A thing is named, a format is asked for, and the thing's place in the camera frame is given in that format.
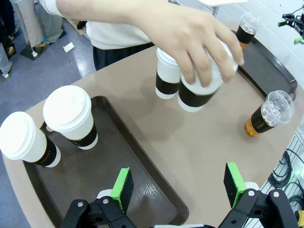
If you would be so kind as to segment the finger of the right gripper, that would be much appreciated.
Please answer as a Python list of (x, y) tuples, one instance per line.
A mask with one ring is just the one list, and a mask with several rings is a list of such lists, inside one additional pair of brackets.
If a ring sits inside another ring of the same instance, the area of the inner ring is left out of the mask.
[(293, 27), (295, 24), (294, 19), (295, 19), (295, 16), (292, 13), (283, 14), (281, 21), (278, 22), (278, 26), (282, 27), (282, 26), (288, 25), (290, 27)]
[(294, 25), (295, 31), (300, 35), (300, 37), (294, 40), (294, 45), (304, 44), (304, 24), (303, 23), (295, 23)]

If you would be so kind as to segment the person's right forearm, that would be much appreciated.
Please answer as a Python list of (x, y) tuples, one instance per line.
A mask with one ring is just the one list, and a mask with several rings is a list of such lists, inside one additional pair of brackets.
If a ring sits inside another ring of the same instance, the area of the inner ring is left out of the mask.
[(69, 19), (129, 24), (146, 30), (140, 19), (143, 0), (56, 0), (56, 6)]

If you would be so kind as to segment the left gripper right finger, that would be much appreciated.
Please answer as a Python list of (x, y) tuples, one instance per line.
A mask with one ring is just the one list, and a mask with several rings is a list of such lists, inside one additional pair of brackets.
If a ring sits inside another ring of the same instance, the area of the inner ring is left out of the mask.
[(248, 219), (259, 219), (263, 228), (299, 228), (288, 198), (281, 189), (268, 194), (247, 188), (234, 162), (225, 166), (224, 185), (231, 210), (220, 228), (243, 228)]

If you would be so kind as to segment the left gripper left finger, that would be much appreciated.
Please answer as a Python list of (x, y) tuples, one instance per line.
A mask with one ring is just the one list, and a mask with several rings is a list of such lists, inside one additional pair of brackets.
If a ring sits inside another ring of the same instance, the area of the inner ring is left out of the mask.
[(122, 168), (112, 189), (99, 192), (89, 203), (76, 199), (62, 221), (62, 228), (135, 228), (126, 215), (133, 194), (133, 177), (130, 168)]

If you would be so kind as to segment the clear plastic iced coffee cup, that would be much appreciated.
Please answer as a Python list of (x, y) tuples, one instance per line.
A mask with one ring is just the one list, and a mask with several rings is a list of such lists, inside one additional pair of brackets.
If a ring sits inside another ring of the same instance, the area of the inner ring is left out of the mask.
[(249, 136), (255, 137), (279, 125), (288, 124), (294, 110), (294, 103), (288, 93), (282, 90), (270, 92), (245, 122), (245, 131)]
[(258, 16), (251, 12), (246, 12), (241, 17), (236, 36), (239, 40), (241, 49), (244, 50), (255, 36), (257, 31), (262, 27), (262, 23)]

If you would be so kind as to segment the person's right hand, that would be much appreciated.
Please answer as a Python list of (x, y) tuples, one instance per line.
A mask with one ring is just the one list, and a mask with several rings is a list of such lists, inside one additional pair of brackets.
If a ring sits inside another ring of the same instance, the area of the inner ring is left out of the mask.
[(195, 73), (203, 87), (211, 83), (210, 58), (224, 82), (235, 76), (233, 61), (244, 64), (237, 37), (210, 13), (155, 0), (144, 4), (139, 16), (138, 27), (176, 60), (189, 84), (195, 82)]

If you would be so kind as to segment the brown plastic tray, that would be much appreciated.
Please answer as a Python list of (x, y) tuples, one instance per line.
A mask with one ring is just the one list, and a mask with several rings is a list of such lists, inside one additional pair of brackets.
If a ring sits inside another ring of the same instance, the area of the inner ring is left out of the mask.
[(41, 130), (60, 149), (60, 162), (53, 168), (24, 164), (50, 218), (50, 227), (60, 228), (73, 200), (92, 202), (100, 191), (112, 188), (121, 168), (130, 168), (132, 173), (134, 188), (127, 215), (137, 228), (182, 225), (189, 216), (185, 203), (155, 167), (109, 100), (96, 96), (91, 101), (98, 134), (98, 142), (92, 149), (81, 150), (60, 133), (48, 130), (43, 123)]
[(245, 63), (239, 71), (266, 97), (270, 92), (282, 90), (296, 99), (298, 83), (283, 63), (258, 39), (252, 36), (243, 49)]

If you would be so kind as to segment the person in cream sweater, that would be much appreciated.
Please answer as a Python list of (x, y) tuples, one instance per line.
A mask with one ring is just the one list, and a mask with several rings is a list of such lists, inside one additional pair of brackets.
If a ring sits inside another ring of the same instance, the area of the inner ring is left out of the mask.
[[(143, 0), (143, 2), (144, 7), (140, 13), (141, 20), (148, 14), (149, 9), (160, 3), (159, 0)], [(48, 13), (68, 19), (58, 10), (56, 0), (42, 0), (42, 6)], [(86, 21), (86, 32), (93, 45), (96, 70), (154, 45), (145, 32), (129, 24)]]

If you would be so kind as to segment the white paper cup black sleeve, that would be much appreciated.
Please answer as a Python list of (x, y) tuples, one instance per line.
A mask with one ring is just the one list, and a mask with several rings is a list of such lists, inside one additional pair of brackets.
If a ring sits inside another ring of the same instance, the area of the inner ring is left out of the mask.
[(172, 99), (179, 90), (180, 68), (175, 59), (159, 47), (156, 55), (158, 62), (155, 92), (161, 99)]
[(43, 117), (47, 126), (82, 150), (93, 148), (98, 133), (88, 93), (75, 85), (62, 86), (45, 100)]
[(187, 83), (184, 75), (180, 75), (178, 103), (180, 107), (187, 112), (197, 112), (201, 110), (224, 83), (216, 62), (212, 59), (208, 51), (205, 52), (211, 62), (212, 70), (212, 81), (207, 87), (201, 86), (200, 78), (196, 70), (194, 70), (195, 82), (193, 84)]
[(23, 160), (55, 167), (61, 159), (59, 148), (26, 112), (11, 113), (0, 126), (0, 151), (11, 160)]

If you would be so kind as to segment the bystander in black coat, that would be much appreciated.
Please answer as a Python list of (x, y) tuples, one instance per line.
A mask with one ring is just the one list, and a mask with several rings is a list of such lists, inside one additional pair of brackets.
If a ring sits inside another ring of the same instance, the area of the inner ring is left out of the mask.
[(8, 59), (15, 53), (12, 40), (18, 31), (19, 29), (15, 25), (14, 10), (10, 0), (0, 0), (0, 44), (3, 45)]

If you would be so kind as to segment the large white table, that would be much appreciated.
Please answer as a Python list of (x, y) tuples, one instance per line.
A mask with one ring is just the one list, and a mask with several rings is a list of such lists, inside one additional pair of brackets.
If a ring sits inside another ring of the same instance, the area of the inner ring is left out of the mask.
[(220, 6), (227, 4), (244, 3), (247, 2), (248, 0), (198, 0), (198, 1), (204, 4), (205, 6), (212, 8), (213, 9), (212, 15), (216, 17)]

